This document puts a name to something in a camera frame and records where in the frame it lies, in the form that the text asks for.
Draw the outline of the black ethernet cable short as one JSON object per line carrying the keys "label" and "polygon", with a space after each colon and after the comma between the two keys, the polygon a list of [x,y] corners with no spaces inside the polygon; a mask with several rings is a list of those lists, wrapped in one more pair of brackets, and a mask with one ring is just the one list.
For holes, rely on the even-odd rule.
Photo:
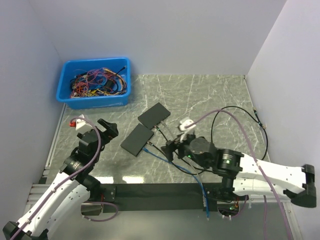
{"label": "black ethernet cable short", "polygon": [[179,169],[180,172],[183,172],[187,175],[191,175],[191,176],[199,176],[205,172],[210,172],[209,170],[205,170],[203,168],[199,168],[199,167],[195,167],[193,166],[191,163],[189,163],[187,160],[182,159],[181,161],[188,166],[189,168],[193,169],[193,171],[190,171],[188,168],[186,167],[182,167],[181,164],[177,164],[174,160],[173,161],[168,161],[164,152],[157,147],[155,144],[153,144],[152,142],[148,141],[147,145],[149,145],[150,147],[154,148],[155,150],[157,150],[161,155],[163,155],[163,159],[165,159],[169,164],[173,165],[175,168]]}

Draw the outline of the black network switch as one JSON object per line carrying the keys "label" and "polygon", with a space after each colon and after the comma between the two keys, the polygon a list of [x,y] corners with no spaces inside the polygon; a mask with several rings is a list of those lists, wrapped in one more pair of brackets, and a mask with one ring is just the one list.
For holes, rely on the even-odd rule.
{"label": "black network switch", "polygon": [[154,132],[152,130],[139,123],[120,146],[134,157],[137,157],[153,135]]}
{"label": "black network switch", "polygon": [[160,102],[149,108],[142,113],[137,119],[142,125],[149,130],[152,130],[154,126],[160,124],[163,120],[168,118],[171,112],[165,108]]}

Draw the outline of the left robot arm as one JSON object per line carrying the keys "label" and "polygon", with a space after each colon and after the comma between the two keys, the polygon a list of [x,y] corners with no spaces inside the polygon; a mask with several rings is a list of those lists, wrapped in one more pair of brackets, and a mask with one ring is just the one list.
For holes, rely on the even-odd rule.
{"label": "left robot arm", "polygon": [[83,116],[74,117],[70,125],[75,127],[79,143],[63,162],[51,185],[33,207],[19,220],[9,221],[2,229],[7,240],[49,240],[66,217],[81,205],[90,201],[102,206],[104,195],[101,183],[90,175],[100,153],[119,134],[117,124],[100,118],[98,129]]}

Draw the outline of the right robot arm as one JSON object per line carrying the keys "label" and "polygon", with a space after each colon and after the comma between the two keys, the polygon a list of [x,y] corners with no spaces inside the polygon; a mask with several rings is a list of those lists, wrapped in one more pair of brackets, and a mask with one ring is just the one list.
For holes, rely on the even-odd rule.
{"label": "right robot arm", "polygon": [[173,161],[173,153],[177,152],[178,158],[188,157],[222,177],[220,195],[226,200],[234,196],[277,194],[279,198],[289,199],[299,207],[317,206],[313,165],[294,167],[254,160],[242,152],[217,148],[203,136],[196,137],[194,134],[187,134],[184,140],[177,136],[167,141],[161,150],[169,161]]}

